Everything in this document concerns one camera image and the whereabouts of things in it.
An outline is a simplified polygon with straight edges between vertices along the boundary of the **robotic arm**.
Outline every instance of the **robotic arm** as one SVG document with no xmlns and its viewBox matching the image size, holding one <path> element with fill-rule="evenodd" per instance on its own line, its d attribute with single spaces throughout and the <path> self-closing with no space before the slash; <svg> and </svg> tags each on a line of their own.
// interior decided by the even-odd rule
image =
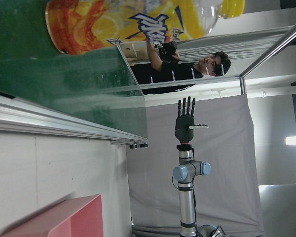
<svg viewBox="0 0 296 237">
<path fill-rule="evenodd" d="M 211 166 L 204 161 L 196 161 L 192 155 L 193 148 L 189 142 L 194 137 L 194 129 L 197 127 L 208 128 L 207 125 L 194 124 L 195 99 L 191 103 L 191 97 L 183 99 L 182 111 L 181 100 L 178 102 L 178 117 L 176 119 L 175 137 L 180 144 L 177 145 L 179 151 L 179 166 L 173 170 L 173 177 L 178 181 L 181 211 L 181 231 L 180 237 L 223 237 L 218 227 L 203 225 L 197 229 L 194 198 L 194 177 L 197 175 L 207 176 L 211 172 Z"/>
</svg>

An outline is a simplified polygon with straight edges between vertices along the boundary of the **gray backdrop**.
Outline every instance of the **gray backdrop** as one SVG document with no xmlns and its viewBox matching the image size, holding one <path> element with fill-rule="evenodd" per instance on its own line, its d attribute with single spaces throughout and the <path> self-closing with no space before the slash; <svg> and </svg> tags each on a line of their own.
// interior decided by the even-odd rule
<svg viewBox="0 0 296 237">
<path fill-rule="evenodd" d="M 179 165 L 174 136 L 177 104 L 147 107 L 148 147 L 127 149 L 131 213 L 137 236 L 177 236 L 179 193 L 172 170 Z M 263 235 L 253 123 L 246 95 L 197 101 L 190 142 L 195 159 L 212 167 L 194 179 L 197 225 L 220 224 L 235 237 Z"/>
</svg>

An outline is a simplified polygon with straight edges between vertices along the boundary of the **man's hand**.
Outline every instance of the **man's hand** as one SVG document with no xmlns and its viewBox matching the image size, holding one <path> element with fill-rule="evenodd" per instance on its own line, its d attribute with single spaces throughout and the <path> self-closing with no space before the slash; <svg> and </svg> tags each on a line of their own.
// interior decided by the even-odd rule
<svg viewBox="0 0 296 237">
<path fill-rule="evenodd" d="M 176 54 L 175 55 L 172 55 L 172 58 L 173 58 L 172 63 L 178 63 L 179 60 L 180 60 L 179 53 L 176 51 Z"/>
<path fill-rule="evenodd" d="M 193 98 L 193 101 L 192 101 L 191 113 L 189 113 L 190 103 L 191 103 L 191 97 L 189 96 L 187 99 L 187 109 L 185 113 L 186 98 L 183 98 L 183 108 L 182 108 L 182 114 L 181 114 L 181 100 L 179 100 L 178 102 L 178 117 L 176 119 L 175 136 L 180 141 L 181 144 L 188 143 L 194 137 L 194 130 L 190 129 L 189 127 L 195 126 L 194 125 L 195 98 Z"/>
</svg>

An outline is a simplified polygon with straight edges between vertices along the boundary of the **pink box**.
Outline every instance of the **pink box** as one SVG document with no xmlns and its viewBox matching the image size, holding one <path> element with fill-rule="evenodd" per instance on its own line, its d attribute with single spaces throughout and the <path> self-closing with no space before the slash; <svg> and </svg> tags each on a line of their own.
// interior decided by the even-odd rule
<svg viewBox="0 0 296 237">
<path fill-rule="evenodd" d="M 63 201 L 1 237 L 103 237 L 101 195 Z"/>
</svg>

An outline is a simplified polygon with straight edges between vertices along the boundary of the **bottle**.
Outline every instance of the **bottle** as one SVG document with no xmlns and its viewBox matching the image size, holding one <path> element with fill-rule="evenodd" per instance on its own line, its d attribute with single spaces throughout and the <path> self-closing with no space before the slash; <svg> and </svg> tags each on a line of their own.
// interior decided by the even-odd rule
<svg viewBox="0 0 296 237">
<path fill-rule="evenodd" d="M 198 39 L 219 17 L 240 16 L 244 4 L 245 0 L 52 0 L 46 23 L 56 48 L 77 55 L 124 42 Z"/>
</svg>

